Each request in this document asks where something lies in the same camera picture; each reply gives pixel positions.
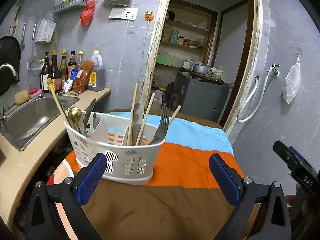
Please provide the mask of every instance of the black pan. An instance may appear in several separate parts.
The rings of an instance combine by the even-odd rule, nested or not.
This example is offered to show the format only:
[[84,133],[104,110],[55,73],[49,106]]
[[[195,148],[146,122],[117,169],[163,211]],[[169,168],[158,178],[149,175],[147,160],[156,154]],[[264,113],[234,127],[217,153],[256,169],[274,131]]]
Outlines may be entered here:
[[[13,36],[4,36],[0,39],[0,66],[8,63],[14,67],[19,76],[21,50],[20,44]],[[15,84],[16,78],[10,69],[0,70],[0,96],[3,95],[12,84]]]

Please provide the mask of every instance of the silver screw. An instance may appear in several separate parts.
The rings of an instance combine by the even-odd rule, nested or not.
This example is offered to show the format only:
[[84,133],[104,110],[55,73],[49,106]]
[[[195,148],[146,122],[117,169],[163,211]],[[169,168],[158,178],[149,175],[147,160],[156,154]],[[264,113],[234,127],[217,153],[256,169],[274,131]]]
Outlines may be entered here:
[[281,187],[281,184],[280,184],[280,182],[278,182],[278,181],[275,181],[275,182],[273,183],[273,185],[275,185],[275,187]]
[[37,183],[36,183],[36,187],[41,187],[42,186],[42,181],[38,181]]
[[245,178],[243,179],[243,181],[244,181],[246,184],[252,183],[252,179],[250,179],[249,177],[245,177]]
[[64,183],[65,184],[70,184],[72,181],[73,181],[73,178],[67,177],[67,178],[65,178]]

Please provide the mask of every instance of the red plastic bag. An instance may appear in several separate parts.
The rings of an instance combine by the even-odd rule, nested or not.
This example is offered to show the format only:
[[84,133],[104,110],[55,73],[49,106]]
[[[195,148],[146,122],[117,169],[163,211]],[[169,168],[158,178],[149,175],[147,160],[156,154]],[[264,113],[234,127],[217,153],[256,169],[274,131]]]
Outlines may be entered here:
[[80,15],[80,21],[83,27],[87,27],[93,18],[93,9],[96,1],[88,1],[84,11]]

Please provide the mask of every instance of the yellow sponge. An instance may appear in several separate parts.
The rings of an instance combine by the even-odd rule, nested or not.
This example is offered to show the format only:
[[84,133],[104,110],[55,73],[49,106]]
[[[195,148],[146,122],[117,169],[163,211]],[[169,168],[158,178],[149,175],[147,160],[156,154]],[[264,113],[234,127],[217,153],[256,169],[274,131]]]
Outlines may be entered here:
[[16,105],[22,105],[23,103],[27,102],[30,99],[29,91],[23,90],[21,92],[16,93],[14,98],[14,102]]

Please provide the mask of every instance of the sink basin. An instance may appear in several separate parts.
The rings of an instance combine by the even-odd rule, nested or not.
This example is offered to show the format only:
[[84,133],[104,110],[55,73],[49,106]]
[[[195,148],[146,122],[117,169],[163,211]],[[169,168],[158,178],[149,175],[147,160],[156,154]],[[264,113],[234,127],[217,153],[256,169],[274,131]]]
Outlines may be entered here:
[[[79,98],[57,96],[61,104],[70,108]],[[51,94],[41,94],[8,114],[0,132],[12,145],[22,151],[60,112]]]

